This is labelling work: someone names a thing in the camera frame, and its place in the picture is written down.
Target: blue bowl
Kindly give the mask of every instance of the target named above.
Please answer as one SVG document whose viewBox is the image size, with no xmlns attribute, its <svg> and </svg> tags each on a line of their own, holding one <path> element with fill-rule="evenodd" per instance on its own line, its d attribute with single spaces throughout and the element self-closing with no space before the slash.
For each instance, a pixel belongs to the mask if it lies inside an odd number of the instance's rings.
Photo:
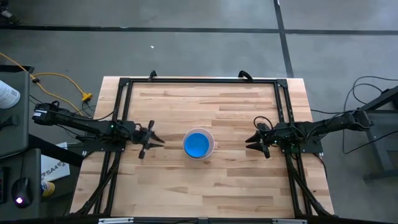
<svg viewBox="0 0 398 224">
<path fill-rule="evenodd" d="M 204 157 L 209 150 L 209 139 L 202 133 L 189 135 L 184 142 L 184 150 L 188 156 L 196 159 Z"/>
</svg>

